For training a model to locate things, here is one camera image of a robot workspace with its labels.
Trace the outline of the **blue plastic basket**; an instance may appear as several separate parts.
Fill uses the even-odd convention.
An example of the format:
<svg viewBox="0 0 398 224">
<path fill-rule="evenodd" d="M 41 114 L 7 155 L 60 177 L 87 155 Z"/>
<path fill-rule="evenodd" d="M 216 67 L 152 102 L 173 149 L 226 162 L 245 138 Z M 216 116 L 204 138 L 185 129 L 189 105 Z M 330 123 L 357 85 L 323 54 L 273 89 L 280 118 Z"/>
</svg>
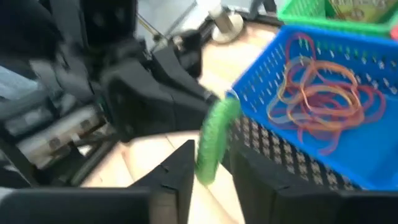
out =
<svg viewBox="0 0 398 224">
<path fill-rule="evenodd" d="M 379 121 L 345 131 L 335 152 L 323 156 L 323 141 L 270 124 L 266 105 L 282 81 L 285 46 L 296 33 L 315 41 L 316 56 L 343 65 L 362 84 L 380 90 L 386 111 Z M 398 42 L 305 26 L 283 26 L 234 84 L 243 116 L 273 131 L 313 159 L 366 190 L 398 190 Z"/>
</svg>

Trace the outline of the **green blue crayon box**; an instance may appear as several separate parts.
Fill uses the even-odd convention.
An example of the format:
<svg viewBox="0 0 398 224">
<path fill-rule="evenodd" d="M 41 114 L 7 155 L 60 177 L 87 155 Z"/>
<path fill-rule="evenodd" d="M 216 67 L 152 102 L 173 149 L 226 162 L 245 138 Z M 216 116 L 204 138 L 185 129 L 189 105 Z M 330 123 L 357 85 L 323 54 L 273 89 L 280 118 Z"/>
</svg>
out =
<svg viewBox="0 0 398 224">
<path fill-rule="evenodd" d="M 328 17 L 340 21 L 376 23 L 389 20 L 398 0 L 325 0 Z"/>
</svg>

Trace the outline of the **black perforated metal stand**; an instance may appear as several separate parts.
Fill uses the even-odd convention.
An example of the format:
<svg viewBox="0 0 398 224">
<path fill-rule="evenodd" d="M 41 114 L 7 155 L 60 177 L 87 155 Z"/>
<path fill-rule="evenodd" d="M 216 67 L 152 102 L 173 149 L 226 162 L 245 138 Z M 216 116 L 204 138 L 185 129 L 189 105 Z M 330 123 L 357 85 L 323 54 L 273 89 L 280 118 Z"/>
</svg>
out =
<svg viewBox="0 0 398 224">
<path fill-rule="evenodd" d="M 307 182 L 330 190 L 361 190 L 361 187 L 333 169 L 300 151 L 273 131 L 247 116 L 234 120 L 230 144 L 242 142 L 245 147 L 277 164 Z"/>
</svg>

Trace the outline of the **orange rubber band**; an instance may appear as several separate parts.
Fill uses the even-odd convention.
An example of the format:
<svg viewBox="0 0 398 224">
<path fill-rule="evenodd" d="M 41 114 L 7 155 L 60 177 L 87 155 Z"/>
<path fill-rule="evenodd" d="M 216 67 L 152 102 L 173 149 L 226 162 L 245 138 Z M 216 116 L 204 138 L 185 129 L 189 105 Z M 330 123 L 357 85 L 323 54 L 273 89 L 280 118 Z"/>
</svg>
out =
<svg viewBox="0 0 398 224">
<path fill-rule="evenodd" d="M 351 84 L 329 82 L 318 74 L 318 70 L 321 68 L 329 68 L 348 77 L 351 80 Z M 287 116 L 296 125 L 309 130 L 341 131 L 359 126 L 364 121 L 364 110 L 359 100 L 357 89 L 358 83 L 354 74 L 347 68 L 332 62 L 312 60 L 298 85 L 298 93 L 288 101 Z M 312 106 L 308 98 L 317 95 L 321 91 L 340 95 L 348 102 L 348 107 L 333 109 Z M 304 102 L 310 111 L 309 113 L 303 113 L 303 122 L 292 114 L 293 108 L 300 102 Z"/>
</svg>

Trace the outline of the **green plastic basket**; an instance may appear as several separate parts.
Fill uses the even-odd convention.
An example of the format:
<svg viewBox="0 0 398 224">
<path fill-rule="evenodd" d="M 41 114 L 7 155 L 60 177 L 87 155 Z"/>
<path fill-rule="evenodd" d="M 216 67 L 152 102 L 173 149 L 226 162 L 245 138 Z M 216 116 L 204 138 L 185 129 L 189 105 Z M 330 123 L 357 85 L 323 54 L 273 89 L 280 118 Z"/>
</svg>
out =
<svg viewBox="0 0 398 224">
<path fill-rule="evenodd" d="M 286 25 L 314 26 L 375 37 L 390 37 L 398 25 L 398 6 L 394 6 L 380 22 L 355 22 L 337 19 L 338 13 L 329 0 L 287 0 L 277 17 Z"/>
</svg>

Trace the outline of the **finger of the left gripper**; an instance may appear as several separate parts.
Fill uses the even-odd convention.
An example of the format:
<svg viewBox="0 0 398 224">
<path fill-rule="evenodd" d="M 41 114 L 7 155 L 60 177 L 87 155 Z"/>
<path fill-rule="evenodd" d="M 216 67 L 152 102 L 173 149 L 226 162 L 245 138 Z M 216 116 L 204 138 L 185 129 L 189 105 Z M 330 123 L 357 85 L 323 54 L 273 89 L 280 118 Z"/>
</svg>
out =
<svg viewBox="0 0 398 224">
<path fill-rule="evenodd" d="M 186 93 L 174 93 L 173 98 L 177 131 L 200 129 L 210 107 L 215 103 L 215 95 L 212 92 L 205 92 L 205 95 L 199 98 Z"/>
<path fill-rule="evenodd" d="M 152 55 L 152 74 L 164 85 L 184 91 L 206 103 L 214 103 L 218 96 L 200 85 L 180 64 L 173 47 L 165 47 Z"/>
</svg>

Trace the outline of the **white bulb brass lamp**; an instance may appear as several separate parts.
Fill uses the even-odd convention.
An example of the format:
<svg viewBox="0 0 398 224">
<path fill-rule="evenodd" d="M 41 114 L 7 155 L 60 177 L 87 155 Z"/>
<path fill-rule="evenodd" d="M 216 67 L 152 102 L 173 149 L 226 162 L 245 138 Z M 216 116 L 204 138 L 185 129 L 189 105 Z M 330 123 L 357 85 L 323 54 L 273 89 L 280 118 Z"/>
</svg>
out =
<svg viewBox="0 0 398 224">
<path fill-rule="evenodd" d="M 244 21 L 239 14 L 227 12 L 221 4 L 214 5 L 208 12 L 215 23 L 211 37 L 216 43 L 228 44 L 242 33 Z"/>
</svg>

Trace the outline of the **yellow rubber band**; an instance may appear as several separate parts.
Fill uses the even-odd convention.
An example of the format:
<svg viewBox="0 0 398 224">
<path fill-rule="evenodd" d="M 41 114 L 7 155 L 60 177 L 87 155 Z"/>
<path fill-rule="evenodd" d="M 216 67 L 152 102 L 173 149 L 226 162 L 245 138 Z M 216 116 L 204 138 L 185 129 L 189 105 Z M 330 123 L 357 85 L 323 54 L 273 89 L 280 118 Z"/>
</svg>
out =
<svg viewBox="0 0 398 224">
<path fill-rule="evenodd" d="M 289 107 L 294 108 L 294 103 L 302 101 L 302 94 L 299 91 L 299 84 L 294 83 L 291 78 L 296 72 L 303 68 L 308 68 L 314 59 L 308 57 L 295 57 L 289 60 L 284 67 L 282 83 L 278 86 L 276 95 L 271 99 L 266 107 L 268 118 L 275 124 L 294 123 L 295 121 L 309 118 L 303 112 L 288 115 Z"/>
</svg>

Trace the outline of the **green coil wristband keyring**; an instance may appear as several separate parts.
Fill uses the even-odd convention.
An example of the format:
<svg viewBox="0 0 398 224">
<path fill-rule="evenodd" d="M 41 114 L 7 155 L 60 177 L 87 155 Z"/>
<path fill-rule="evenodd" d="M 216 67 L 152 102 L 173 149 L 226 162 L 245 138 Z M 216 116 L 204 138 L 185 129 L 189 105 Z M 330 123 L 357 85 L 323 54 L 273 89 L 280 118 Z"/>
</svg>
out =
<svg viewBox="0 0 398 224">
<path fill-rule="evenodd" d="M 195 174 L 202 185 L 214 182 L 225 154 L 229 126 L 240 114 L 240 102 L 233 97 L 217 101 L 210 108 L 201 128 L 195 164 Z"/>
</svg>

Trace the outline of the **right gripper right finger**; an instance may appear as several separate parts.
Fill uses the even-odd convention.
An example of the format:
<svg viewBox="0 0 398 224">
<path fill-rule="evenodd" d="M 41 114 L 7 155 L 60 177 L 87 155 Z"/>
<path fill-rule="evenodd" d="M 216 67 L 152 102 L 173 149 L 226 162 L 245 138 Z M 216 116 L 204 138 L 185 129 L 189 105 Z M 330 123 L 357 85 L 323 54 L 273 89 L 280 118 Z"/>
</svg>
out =
<svg viewBox="0 0 398 224">
<path fill-rule="evenodd" d="M 245 147 L 232 149 L 229 159 L 246 224 L 312 224 L 300 198 L 303 180 Z"/>
</svg>

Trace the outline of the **pile of coloured rubber bands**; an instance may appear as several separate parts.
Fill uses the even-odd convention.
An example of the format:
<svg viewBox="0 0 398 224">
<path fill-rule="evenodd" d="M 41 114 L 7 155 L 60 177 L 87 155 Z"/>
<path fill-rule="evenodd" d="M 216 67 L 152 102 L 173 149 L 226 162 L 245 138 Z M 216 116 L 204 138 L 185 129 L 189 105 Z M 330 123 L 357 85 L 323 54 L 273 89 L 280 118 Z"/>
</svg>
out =
<svg viewBox="0 0 398 224">
<path fill-rule="evenodd" d="M 286 63 L 295 57 L 308 57 L 314 59 L 314 61 L 327 61 L 327 60 L 317 59 L 314 41 L 308 35 L 300 32 L 294 34 L 287 41 L 285 46 L 285 56 L 286 56 Z M 303 68 L 298 72 L 296 72 L 294 76 L 291 78 L 291 80 L 294 83 L 300 84 L 301 78 L 305 70 L 306 68 Z M 351 80 L 348 77 L 333 70 L 330 70 L 329 68 L 319 69 L 318 74 L 321 75 L 324 79 L 328 80 L 329 82 L 347 83 L 349 85 L 351 84 Z M 364 110 L 364 121 L 360 125 L 380 120 L 386 110 L 386 98 L 383 96 L 381 91 L 372 88 L 370 86 L 360 84 L 355 74 L 354 77 L 358 83 L 358 89 L 357 89 L 358 96 Z M 308 98 L 308 101 L 312 106 L 321 107 L 321 108 L 343 109 L 348 107 L 348 102 L 340 95 L 324 91 L 319 92 L 317 95 L 310 96 Z M 292 110 L 292 114 L 298 112 L 309 113 L 310 111 L 305 106 L 304 102 L 300 102 L 295 105 L 295 107 Z M 358 127 L 355 126 L 352 128 L 343 129 L 341 131 L 317 131 L 317 130 L 309 130 L 301 128 L 295 123 L 291 124 L 293 124 L 294 128 L 296 129 L 297 137 L 300 142 L 303 141 L 303 134 L 305 132 L 308 132 L 315 139 L 329 141 L 330 145 L 320 150 L 320 152 L 324 155 L 331 154 L 337 148 L 343 131 Z"/>
</svg>

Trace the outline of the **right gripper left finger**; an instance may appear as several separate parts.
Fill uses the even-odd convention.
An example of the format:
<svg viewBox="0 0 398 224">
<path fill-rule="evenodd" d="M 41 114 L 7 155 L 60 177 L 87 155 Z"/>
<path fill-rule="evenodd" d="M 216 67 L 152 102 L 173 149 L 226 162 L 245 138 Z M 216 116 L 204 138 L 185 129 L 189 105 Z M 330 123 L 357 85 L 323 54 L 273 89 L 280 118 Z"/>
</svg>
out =
<svg viewBox="0 0 398 224">
<path fill-rule="evenodd" d="M 129 186 L 143 190 L 129 224 L 188 224 L 193 190 L 195 141 L 188 140 L 148 174 Z"/>
</svg>

